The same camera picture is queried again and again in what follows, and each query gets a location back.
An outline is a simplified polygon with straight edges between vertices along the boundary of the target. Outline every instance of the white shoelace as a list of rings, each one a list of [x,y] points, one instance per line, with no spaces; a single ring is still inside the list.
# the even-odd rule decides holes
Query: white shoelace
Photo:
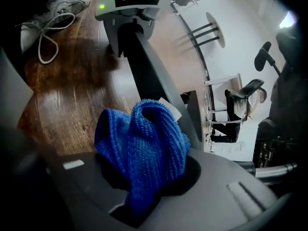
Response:
[[[71,17],[73,17],[72,21],[67,25],[67,26],[64,26],[64,27],[49,27],[50,24],[55,20],[57,19],[58,17],[61,17],[61,16],[66,16],[66,15],[69,15]],[[65,29],[65,28],[68,28],[70,25],[73,24],[73,22],[75,21],[75,15],[73,13],[61,13],[55,17],[53,17],[44,27],[41,27],[35,23],[32,23],[32,22],[24,22],[24,23],[21,23],[19,24],[20,25],[25,25],[25,26],[35,26],[39,31],[41,31],[40,33],[40,36],[39,36],[39,40],[38,40],[38,58],[39,58],[39,61],[42,63],[42,64],[49,64],[51,63],[55,58],[56,56],[58,55],[58,52],[59,52],[59,46],[58,44],[53,40],[51,39],[50,37],[48,37],[45,33],[48,31],[48,30],[61,30],[61,29]],[[54,56],[48,60],[48,61],[44,61],[40,55],[40,45],[41,45],[41,42],[42,42],[42,38],[45,38],[47,40],[49,40],[51,43],[53,43],[55,46],[56,46],[56,53],[54,54]]]

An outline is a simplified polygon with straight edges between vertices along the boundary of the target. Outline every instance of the wall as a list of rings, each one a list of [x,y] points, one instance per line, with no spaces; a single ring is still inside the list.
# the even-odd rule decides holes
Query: wall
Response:
[[[271,55],[276,60],[279,68],[282,68],[285,60],[278,50],[275,34],[278,30],[280,14],[275,17],[275,22],[271,21],[270,15],[275,14],[276,9],[268,11],[266,8],[262,13],[263,19],[257,14],[259,11],[259,0],[251,0],[251,4],[245,0],[200,0],[199,6],[192,6],[183,11],[181,15],[194,30],[208,23],[205,13],[211,13],[218,22],[226,41],[223,49],[217,42],[211,42],[201,46],[205,57],[208,73],[211,79],[241,73],[243,85],[246,85],[254,78],[265,81],[263,88],[268,93],[267,100],[260,104],[253,114],[253,120],[248,120],[242,126],[239,142],[243,142],[246,148],[254,148],[255,139],[251,139],[251,133],[256,134],[257,125],[266,118],[270,110],[270,96],[274,81],[277,79],[275,70],[268,64],[262,72],[254,68],[254,58],[259,49],[266,41],[272,43]],[[276,1],[271,0],[267,6],[273,7]],[[198,39],[198,42],[210,39],[213,34],[209,34]],[[218,95],[221,95],[221,86],[213,88],[216,108],[223,108],[225,104],[220,102]]]

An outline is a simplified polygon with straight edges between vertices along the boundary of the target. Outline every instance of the blue microfiber towel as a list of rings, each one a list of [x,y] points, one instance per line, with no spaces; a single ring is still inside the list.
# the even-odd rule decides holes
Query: blue microfiber towel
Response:
[[[95,148],[130,182],[126,204],[140,217],[163,186],[184,173],[190,143],[171,112],[154,100],[137,103],[132,114],[105,109]]]

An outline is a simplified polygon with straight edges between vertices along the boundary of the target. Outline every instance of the chair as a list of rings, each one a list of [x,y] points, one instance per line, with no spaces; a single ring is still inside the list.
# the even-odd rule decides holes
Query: chair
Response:
[[[230,124],[230,123],[243,123],[247,120],[248,118],[248,98],[256,91],[258,90],[262,85],[264,84],[264,81],[261,79],[253,79],[250,81],[246,86],[244,86],[242,89],[240,89],[238,92],[230,92],[228,96],[232,96],[236,99],[243,99],[246,101],[246,114],[245,117],[243,117],[240,120],[236,121],[213,121],[212,119],[208,119],[209,126],[211,127],[212,124]],[[212,113],[218,113],[218,112],[226,112],[227,109],[223,110],[211,110],[210,105],[207,105],[207,113],[210,111]]]

